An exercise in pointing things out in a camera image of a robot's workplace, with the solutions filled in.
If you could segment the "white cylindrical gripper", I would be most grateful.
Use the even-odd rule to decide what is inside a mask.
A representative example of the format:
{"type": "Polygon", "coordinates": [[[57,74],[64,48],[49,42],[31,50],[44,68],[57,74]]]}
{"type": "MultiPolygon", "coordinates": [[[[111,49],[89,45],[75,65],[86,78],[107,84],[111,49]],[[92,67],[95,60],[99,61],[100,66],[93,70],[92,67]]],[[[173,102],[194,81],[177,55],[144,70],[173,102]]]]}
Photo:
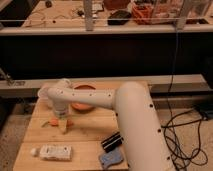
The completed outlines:
{"type": "MultiPolygon", "coordinates": [[[[66,116],[69,113],[68,103],[65,101],[53,101],[53,111],[57,117],[66,116]]],[[[59,120],[59,130],[62,134],[66,134],[67,127],[74,125],[74,122],[71,119],[59,120]]]]}

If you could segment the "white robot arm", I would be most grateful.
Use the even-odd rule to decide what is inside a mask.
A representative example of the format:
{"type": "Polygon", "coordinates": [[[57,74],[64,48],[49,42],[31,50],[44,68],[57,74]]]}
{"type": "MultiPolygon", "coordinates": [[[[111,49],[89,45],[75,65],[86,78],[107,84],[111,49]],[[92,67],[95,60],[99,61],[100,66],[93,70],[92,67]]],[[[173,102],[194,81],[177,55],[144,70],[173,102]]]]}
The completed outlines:
{"type": "Polygon", "coordinates": [[[175,171],[149,90],[137,82],[125,82],[115,90],[47,90],[53,110],[60,115],[70,102],[114,110],[129,171],[175,171]]]}

